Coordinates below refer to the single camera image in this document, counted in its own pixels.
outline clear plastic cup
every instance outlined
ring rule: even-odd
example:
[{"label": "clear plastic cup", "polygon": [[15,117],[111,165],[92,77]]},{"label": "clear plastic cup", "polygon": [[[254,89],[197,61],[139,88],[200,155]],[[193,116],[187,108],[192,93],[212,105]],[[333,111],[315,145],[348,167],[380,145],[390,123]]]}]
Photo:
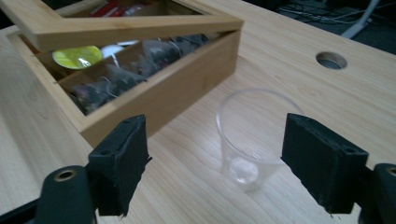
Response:
[{"label": "clear plastic cup", "polygon": [[230,189],[259,189],[284,165],[280,157],[288,113],[304,114],[291,99],[264,89],[237,91],[221,103],[216,115],[221,172]]}]

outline round hole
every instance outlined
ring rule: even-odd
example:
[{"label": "round hole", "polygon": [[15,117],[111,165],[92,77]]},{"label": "round hole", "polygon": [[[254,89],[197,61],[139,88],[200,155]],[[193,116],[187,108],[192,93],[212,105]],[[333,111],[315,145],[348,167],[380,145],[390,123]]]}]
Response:
[{"label": "round hole", "polygon": [[55,176],[55,181],[62,182],[73,178],[76,175],[75,170],[64,170]]},{"label": "round hole", "polygon": [[317,55],[317,62],[330,69],[343,69],[347,67],[347,60],[332,52],[321,52]]},{"label": "round hole", "polygon": [[396,167],[388,167],[387,171],[391,175],[396,176]]},{"label": "round hole", "polygon": [[110,154],[110,151],[108,151],[108,150],[103,150],[103,151],[100,152],[100,154],[101,154],[102,156],[106,156],[106,155]]}]

